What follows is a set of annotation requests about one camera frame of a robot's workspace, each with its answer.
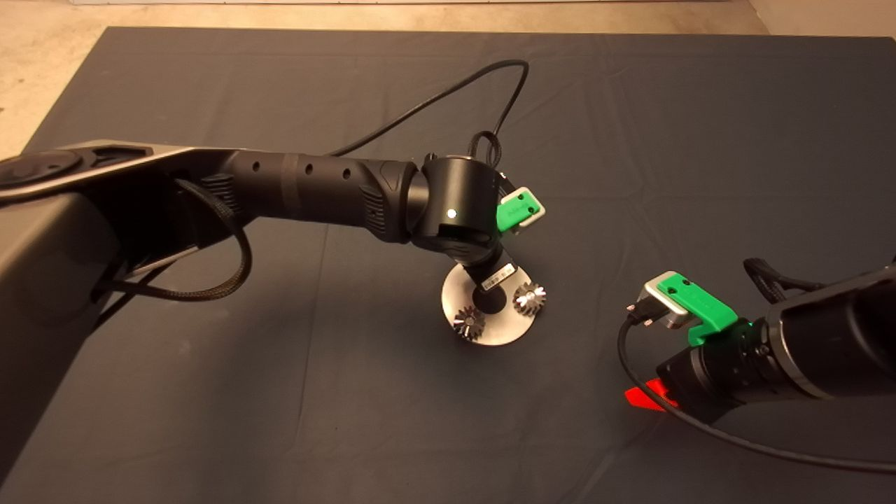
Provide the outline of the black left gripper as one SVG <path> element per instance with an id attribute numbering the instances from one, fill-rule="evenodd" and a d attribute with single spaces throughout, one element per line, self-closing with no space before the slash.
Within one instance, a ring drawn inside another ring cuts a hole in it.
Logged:
<path id="1" fill-rule="evenodd" d="M 477 261 L 458 262 L 474 291 L 490 291 L 517 272 L 517 264 L 505 248 L 495 248 Z"/>

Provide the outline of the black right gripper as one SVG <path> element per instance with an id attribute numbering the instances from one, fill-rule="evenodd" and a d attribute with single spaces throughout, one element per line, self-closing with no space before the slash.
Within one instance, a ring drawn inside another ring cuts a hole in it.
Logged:
<path id="1" fill-rule="evenodd" d="M 659 379 L 645 386 L 670 407 L 707 424 L 745 405 L 778 401 L 780 373 L 765 335 L 761 325 L 734 325 L 659 364 Z M 665 411 L 637 386 L 625 391 L 625 400 L 635 408 Z"/>

